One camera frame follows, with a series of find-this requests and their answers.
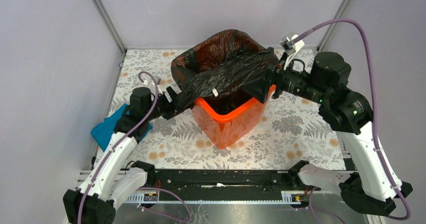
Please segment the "black plastic trash bag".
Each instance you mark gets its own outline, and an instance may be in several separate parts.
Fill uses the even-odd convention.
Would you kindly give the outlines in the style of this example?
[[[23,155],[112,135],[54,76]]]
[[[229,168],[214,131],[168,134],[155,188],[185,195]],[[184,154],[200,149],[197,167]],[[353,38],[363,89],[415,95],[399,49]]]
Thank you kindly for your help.
[[[245,32],[216,33],[172,60],[172,77],[181,90],[176,104],[184,108],[203,98],[226,115],[252,98],[242,86],[278,63],[272,47],[264,48]]]

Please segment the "orange plastic trash bin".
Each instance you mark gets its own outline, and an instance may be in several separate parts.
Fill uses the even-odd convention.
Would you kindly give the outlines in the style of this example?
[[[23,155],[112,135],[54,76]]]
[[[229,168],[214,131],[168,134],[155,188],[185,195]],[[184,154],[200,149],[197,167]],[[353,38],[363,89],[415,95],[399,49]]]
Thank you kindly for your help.
[[[203,98],[194,104],[195,121],[218,149],[231,146],[251,131],[259,123],[266,106],[266,103],[252,98],[232,112],[220,115]]]

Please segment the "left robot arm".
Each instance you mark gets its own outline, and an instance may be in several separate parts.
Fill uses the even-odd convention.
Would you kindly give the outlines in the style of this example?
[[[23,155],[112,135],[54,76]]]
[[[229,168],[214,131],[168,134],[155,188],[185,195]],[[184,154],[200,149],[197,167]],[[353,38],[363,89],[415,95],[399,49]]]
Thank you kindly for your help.
[[[176,96],[172,87],[165,91],[148,87],[133,90],[99,163],[79,187],[67,190],[63,196],[68,223],[113,223],[119,207],[137,188],[155,185],[155,174],[139,161],[120,180],[116,177],[149,131],[149,122],[175,116]]]

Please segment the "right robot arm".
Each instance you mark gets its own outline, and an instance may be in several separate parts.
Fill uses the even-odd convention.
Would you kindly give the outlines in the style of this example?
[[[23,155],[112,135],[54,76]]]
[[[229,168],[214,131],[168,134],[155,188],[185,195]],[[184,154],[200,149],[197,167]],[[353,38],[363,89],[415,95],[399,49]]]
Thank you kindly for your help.
[[[288,92],[318,103],[319,115],[349,151],[356,171],[338,172],[300,161],[289,170],[290,187],[318,187],[340,196],[358,213],[390,217],[396,208],[394,199],[407,197],[413,188],[394,174],[373,136],[369,101],[348,88],[351,66],[334,52],[318,53],[310,71],[296,71],[293,66],[294,60],[283,54],[273,71],[273,97]]]

